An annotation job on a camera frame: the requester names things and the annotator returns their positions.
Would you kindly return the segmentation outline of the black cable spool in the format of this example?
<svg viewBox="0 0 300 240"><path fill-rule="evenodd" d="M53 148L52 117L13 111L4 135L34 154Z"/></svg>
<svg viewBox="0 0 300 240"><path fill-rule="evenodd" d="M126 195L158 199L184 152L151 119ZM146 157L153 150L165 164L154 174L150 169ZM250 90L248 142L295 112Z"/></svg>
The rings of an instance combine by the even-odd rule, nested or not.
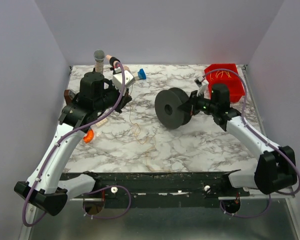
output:
<svg viewBox="0 0 300 240"><path fill-rule="evenodd" d="M189 100L185 91L178 87L160 91L154 101L154 109L160 123L170 130L175 130L187 124L191 115L178 109Z"/></svg>

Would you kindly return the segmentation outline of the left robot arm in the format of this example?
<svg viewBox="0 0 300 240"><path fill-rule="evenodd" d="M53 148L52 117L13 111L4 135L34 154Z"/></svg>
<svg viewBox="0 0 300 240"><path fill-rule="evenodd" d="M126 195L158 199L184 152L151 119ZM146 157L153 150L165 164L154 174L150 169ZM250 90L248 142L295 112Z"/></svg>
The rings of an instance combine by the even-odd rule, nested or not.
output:
<svg viewBox="0 0 300 240"><path fill-rule="evenodd" d="M85 73L79 92L62 109L54 138L40 164L26 181L16 183L14 191L28 203L56 216L69 200L100 190L101 177L96 173L86 171L70 180L61 180L62 172L91 124L104 119L107 109L121 113L131 100L129 89L101 73Z"/></svg>

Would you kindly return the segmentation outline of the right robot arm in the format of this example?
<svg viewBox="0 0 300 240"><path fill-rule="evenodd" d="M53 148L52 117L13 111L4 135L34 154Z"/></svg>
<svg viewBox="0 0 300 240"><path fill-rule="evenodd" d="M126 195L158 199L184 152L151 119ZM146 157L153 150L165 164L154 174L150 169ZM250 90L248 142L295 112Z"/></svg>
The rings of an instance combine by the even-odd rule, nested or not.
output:
<svg viewBox="0 0 300 240"><path fill-rule="evenodd" d="M231 107L230 92L225 84L215 84L209 99L193 91L178 109L190 116L199 112L211 115L219 127L239 140L256 158L257 165L252 169L228 174L233 188L257 189L269 195L297 183L293 149L279 146L260 134L248 123L242 111Z"/></svg>

